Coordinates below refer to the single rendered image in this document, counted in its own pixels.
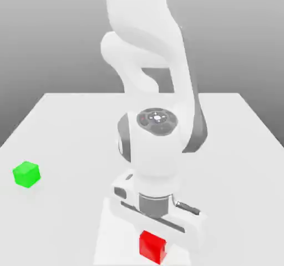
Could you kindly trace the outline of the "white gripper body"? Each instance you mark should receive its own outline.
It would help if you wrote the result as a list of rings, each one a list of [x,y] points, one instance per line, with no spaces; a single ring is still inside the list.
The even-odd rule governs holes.
[[[148,231],[176,244],[189,252],[198,253],[205,240],[205,220],[202,215],[193,215],[179,208],[170,208],[170,213],[161,218],[151,218],[122,200],[110,198],[110,210],[117,217],[131,223],[139,231]]]

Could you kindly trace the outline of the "small red cube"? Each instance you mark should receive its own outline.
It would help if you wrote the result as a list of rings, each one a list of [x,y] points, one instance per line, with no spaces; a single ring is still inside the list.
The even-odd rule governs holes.
[[[166,240],[148,231],[139,236],[139,254],[160,265],[166,256]]]

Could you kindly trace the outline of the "small green cube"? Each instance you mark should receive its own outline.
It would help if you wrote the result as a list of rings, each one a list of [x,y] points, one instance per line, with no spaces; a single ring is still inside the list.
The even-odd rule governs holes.
[[[41,178],[39,165],[24,161],[13,170],[14,181],[17,185],[30,188]]]

